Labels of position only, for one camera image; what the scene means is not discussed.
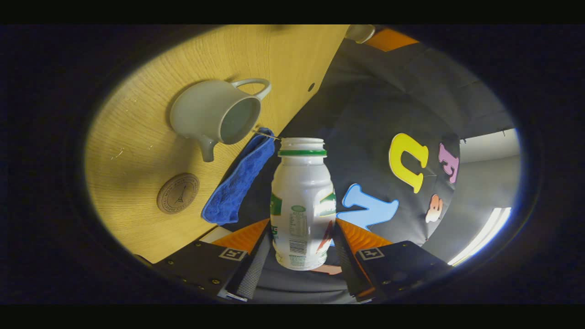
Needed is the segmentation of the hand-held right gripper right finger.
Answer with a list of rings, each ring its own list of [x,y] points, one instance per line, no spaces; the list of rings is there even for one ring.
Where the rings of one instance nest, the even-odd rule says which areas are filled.
[[[414,242],[390,242],[342,219],[333,238],[348,292],[358,302],[395,302],[453,269]]]

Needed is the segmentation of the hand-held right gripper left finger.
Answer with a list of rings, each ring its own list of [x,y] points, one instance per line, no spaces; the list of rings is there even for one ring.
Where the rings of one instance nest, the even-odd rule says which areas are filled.
[[[248,302],[271,247],[268,218],[213,242],[193,241],[153,264],[188,292],[214,301]]]

